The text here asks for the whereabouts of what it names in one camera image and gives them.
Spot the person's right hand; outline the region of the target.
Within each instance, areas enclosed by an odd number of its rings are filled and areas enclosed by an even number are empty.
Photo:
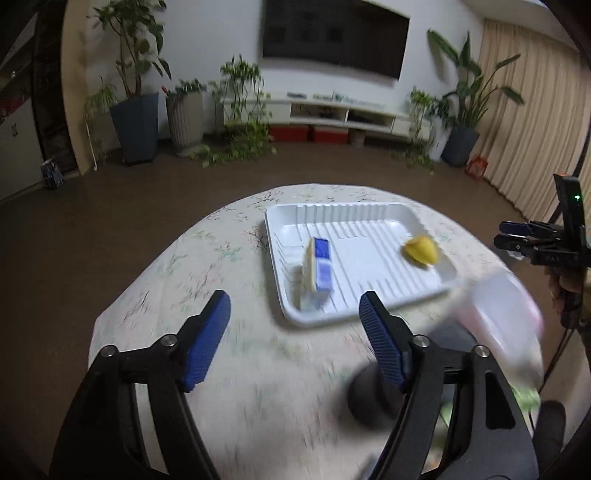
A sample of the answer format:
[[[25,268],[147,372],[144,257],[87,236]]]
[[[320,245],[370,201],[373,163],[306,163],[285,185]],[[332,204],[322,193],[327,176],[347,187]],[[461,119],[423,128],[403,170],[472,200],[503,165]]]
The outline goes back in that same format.
[[[578,321],[580,329],[590,325],[590,270],[571,272],[558,267],[548,267],[549,290],[553,308],[560,319],[569,317]],[[569,297],[578,295],[579,312],[570,304]]]

